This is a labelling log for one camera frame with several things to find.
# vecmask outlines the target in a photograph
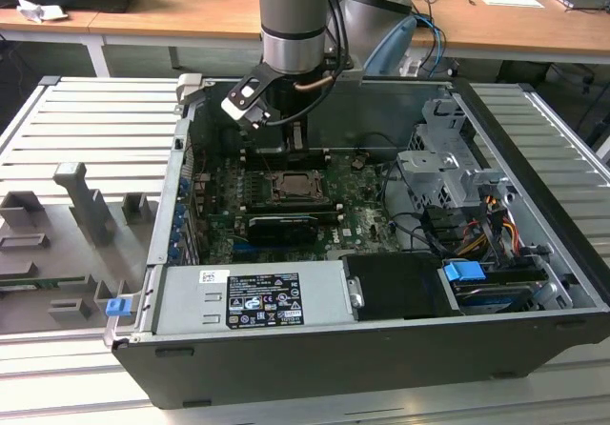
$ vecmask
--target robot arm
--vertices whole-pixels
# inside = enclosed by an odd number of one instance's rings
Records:
[[[324,54],[329,7],[338,42],[334,64]],[[229,92],[222,108],[244,129],[298,121],[306,130],[307,114],[347,65],[348,41],[354,41],[355,54],[365,61],[410,11],[410,0],[347,0],[343,8],[338,0],[260,0],[263,62]],[[403,34],[410,41],[410,34]]]
[[[260,0],[263,63],[222,103],[242,127],[289,123],[319,104],[320,90],[333,82],[323,68],[328,8],[329,0]]]

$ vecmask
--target slotted metal surface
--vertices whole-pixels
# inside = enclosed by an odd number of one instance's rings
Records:
[[[518,86],[473,88],[610,265],[610,172],[536,94]],[[475,143],[490,166],[499,167],[482,138]]]
[[[64,77],[40,87],[0,148],[0,199],[34,191],[43,204],[69,203],[52,181],[57,164],[82,161],[91,189],[107,202],[125,192],[158,199],[172,146],[174,79]]]

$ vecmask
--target white table frame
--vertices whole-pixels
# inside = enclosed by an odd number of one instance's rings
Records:
[[[258,39],[229,39],[206,37],[149,36],[133,34],[92,34],[80,32],[17,31],[2,30],[9,41],[53,42],[62,44],[82,44],[87,47],[95,75],[111,77],[112,68],[108,64],[104,47],[111,45],[153,46],[169,49],[172,68],[179,69],[177,48],[194,47],[200,49],[261,50]]]

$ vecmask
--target warning label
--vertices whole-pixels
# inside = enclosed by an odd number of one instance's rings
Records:
[[[228,277],[227,326],[232,330],[303,323],[297,273]]]

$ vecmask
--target blue latch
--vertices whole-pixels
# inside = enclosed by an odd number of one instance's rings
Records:
[[[450,282],[454,280],[483,280],[485,271],[477,261],[452,261],[443,268]]]
[[[106,315],[108,317],[124,317],[132,314],[131,298],[113,298],[108,300]]]

